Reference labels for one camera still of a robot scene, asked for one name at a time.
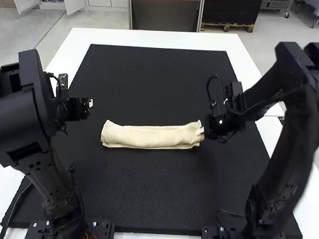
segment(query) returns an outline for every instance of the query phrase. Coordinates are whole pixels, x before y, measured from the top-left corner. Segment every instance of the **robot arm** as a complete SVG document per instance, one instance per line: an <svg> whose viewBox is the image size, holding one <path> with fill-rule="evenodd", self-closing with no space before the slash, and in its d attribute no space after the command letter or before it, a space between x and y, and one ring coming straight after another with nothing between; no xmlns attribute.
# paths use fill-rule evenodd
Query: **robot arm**
<svg viewBox="0 0 319 239"><path fill-rule="evenodd" d="M274 153L246 202L242 235L247 239L280 234L306 187L319 144L319 44L303 51L296 43L281 42L276 56L273 67L250 89L243 92L239 82L225 87L224 114L206 116L205 136L220 139L243 130L246 121L260 119L277 102L287 107Z"/></svg>
<svg viewBox="0 0 319 239"><path fill-rule="evenodd" d="M67 121L86 119L90 101L68 97L63 79L54 97L50 77L36 50L20 52L19 63L0 68L0 163L25 174L43 196L52 238L80 239L85 211L75 167L62 166L51 139Z"/></svg>

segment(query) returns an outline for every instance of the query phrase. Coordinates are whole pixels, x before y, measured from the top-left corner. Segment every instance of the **gray floor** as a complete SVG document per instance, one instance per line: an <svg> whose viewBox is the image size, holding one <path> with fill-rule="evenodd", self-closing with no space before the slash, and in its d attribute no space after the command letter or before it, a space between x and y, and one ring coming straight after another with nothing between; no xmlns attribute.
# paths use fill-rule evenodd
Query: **gray floor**
<svg viewBox="0 0 319 239"><path fill-rule="evenodd" d="M282 12L263 11L259 14L254 33L240 27L237 33L262 74L275 62L274 48L280 41L296 41L301 47L319 42L319 25L311 29L311 16L291 13L288 19ZM0 65L16 62L19 51L36 48L43 68L73 27L128 29L128 14L120 12L80 11L71 16L63 10L33 9L18 15L14 8L0 8ZM220 27L205 32L223 32Z"/></svg>

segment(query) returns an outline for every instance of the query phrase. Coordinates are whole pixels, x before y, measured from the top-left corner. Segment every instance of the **rolled towel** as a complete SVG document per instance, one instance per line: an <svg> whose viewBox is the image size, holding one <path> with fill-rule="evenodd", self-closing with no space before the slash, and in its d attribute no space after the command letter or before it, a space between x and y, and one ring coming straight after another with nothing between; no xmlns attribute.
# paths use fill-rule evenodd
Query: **rolled towel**
<svg viewBox="0 0 319 239"><path fill-rule="evenodd" d="M200 120L173 126L121 126L107 120L101 142L111 148L189 149L204 140Z"/></svg>

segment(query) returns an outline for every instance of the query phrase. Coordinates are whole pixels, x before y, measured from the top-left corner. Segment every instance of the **metal cart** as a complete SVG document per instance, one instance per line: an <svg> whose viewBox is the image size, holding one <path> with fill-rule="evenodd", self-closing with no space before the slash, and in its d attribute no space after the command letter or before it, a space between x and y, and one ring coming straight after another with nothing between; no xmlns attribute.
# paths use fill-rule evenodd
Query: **metal cart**
<svg viewBox="0 0 319 239"><path fill-rule="evenodd" d="M285 18L288 18L292 4L293 0L263 0L261 9L286 10Z"/></svg>

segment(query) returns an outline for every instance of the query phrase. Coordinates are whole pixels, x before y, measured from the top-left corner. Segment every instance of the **black cable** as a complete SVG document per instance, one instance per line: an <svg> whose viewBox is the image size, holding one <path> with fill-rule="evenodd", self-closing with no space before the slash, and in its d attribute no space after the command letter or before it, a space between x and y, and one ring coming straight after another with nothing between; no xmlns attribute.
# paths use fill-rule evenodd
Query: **black cable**
<svg viewBox="0 0 319 239"><path fill-rule="evenodd" d="M211 96L210 94L210 91L209 91L209 86L210 86L210 83L212 80L214 79L218 79L220 81L220 84L221 84L221 88L222 88L222 92L224 92L224 86L223 86L223 83L221 81L221 79L218 77L218 75L212 75L208 78L207 82L206 82L206 91L207 91L207 94L208 94L208 99L209 99L209 102L210 102L210 105L212 107L215 107L215 106L218 106L216 100L214 100L214 98Z"/></svg>
<svg viewBox="0 0 319 239"><path fill-rule="evenodd" d="M59 85L59 96L58 96L58 98L61 99L61 82L59 81L59 79L53 73L47 72L47 74L48 74L49 78L54 78L58 82L58 85Z"/></svg>
<svg viewBox="0 0 319 239"><path fill-rule="evenodd" d="M6 222L6 224L3 226L2 230L1 230L0 239L4 239L4 237L5 237L6 230L8 229L9 223L11 222L11 217L12 217L14 211L15 211L15 207L16 207L17 203L19 202L21 196L22 196L24 193L26 193L26 192L28 191L28 189L31 188L31 186L33 186L33 184L32 184L32 183L29 183L29 184L25 187L25 189L19 194L18 198L16 199L16 201L15 201L15 203L14 203L14 205L13 205L12 211L11 211L11 213L10 213L10 216L9 216L9 218L8 218L8 220L7 220L7 222Z"/></svg>
<svg viewBox="0 0 319 239"><path fill-rule="evenodd" d="M224 230L226 231L226 233L228 234L228 230L227 230L227 227L226 227L226 224L223 222L223 220L220 219L219 217L219 214L220 213L226 213L228 214L229 216L233 217L233 218L244 218L246 217L246 215L244 214L239 214L239 213L233 213L233 212L230 212L228 210L225 210L225 209L218 209L216 211L216 220L217 220L217 223L219 226L223 227Z"/></svg>

